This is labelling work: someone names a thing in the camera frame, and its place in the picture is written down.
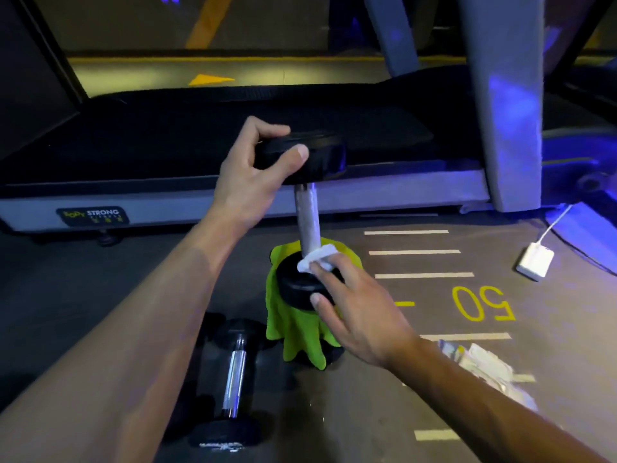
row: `green towel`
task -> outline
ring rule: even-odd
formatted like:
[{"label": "green towel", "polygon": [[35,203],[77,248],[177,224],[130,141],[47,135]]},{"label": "green towel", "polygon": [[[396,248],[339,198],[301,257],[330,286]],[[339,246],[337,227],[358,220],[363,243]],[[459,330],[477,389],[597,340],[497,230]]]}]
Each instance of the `green towel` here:
[{"label": "green towel", "polygon": [[[350,248],[329,239],[321,238],[321,244],[333,244],[336,249],[351,258],[354,265],[362,268],[362,262],[358,255]],[[300,242],[279,245],[270,253],[272,268],[266,280],[266,308],[268,309],[268,325],[266,338],[269,340],[283,339],[282,358],[289,362],[296,357],[301,350],[307,353],[308,359],[319,370],[326,368],[326,357],[321,350],[320,339],[332,346],[340,348],[325,323],[321,321],[316,312],[301,311],[290,307],[281,299],[276,284],[276,268],[288,256],[300,251]]]}]

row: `hand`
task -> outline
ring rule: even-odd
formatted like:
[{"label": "hand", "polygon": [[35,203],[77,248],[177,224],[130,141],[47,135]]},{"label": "hand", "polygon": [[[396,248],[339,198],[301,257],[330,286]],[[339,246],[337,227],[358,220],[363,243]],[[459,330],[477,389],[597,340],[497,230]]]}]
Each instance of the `hand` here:
[{"label": "hand", "polygon": [[311,295],[313,307],[346,350],[374,366],[391,367],[398,352],[413,347],[420,337],[388,291],[349,257],[339,253],[328,257],[328,262],[341,271],[345,284],[317,263],[310,267],[332,295],[342,318],[321,294]]},{"label": "hand", "polygon": [[282,182],[309,157],[308,148],[300,144],[266,170],[253,167],[255,145],[260,139],[277,138],[289,132],[289,126],[265,123],[250,116],[223,161],[211,211],[222,212],[230,218],[240,236],[264,217]]}]

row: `treadmill foot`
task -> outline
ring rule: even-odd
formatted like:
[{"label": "treadmill foot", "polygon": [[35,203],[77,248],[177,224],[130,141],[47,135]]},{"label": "treadmill foot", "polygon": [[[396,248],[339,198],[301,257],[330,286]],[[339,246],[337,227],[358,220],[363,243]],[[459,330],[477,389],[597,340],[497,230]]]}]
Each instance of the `treadmill foot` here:
[{"label": "treadmill foot", "polygon": [[119,244],[121,239],[118,236],[114,236],[110,233],[108,233],[106,230],[101,230],[100,231],[100,235],[96,240],[96,243],[99,245],[99,247],[112,247],[116,244]]}]

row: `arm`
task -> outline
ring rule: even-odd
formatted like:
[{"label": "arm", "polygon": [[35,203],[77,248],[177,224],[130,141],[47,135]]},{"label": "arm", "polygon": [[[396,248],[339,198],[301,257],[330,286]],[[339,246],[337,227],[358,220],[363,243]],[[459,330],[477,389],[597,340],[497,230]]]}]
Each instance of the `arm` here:
[{"label": "arm", "polygon": [[260,136],[288,133],[287,126],[247,120],[203,221],[0,415],[1,461],[154,458],[223,264],[306,160],[308,150],[298,147],[267,170],[252,167]]},{"label": "arm", "polygon": [[381,366],[428,403],[476,454],[520,463],[607,460],[540,415],[491,388],[421,339],[388,292],[342,254],[329,261],[340,282],[319,264],[311,269],[332,294],[342,318],[318,294],[311,301],[336,339],[353,354]]}]

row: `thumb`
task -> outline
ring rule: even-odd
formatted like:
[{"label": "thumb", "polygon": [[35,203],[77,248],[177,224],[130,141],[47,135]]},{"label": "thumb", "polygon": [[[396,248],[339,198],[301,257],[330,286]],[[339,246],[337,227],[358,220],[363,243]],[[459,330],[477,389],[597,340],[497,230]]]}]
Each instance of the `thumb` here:
[{"label": "thumb", "polygon": [[313,305],[320,319],[328,325],[328,328],[332,334],[335,335],[335,338],[343,344],[349,333],[341,318],[336,314],[336,310],[330,301],[328,301],[324,295],[313,293],[310,296],[310,303]]},{"label": "thumb", "polygon": [[286,178],[300,170],[308,158],[309,148],[303,144],[297,144],[288,149],[270,168],[264,170],[263,178],[278,188]]}]

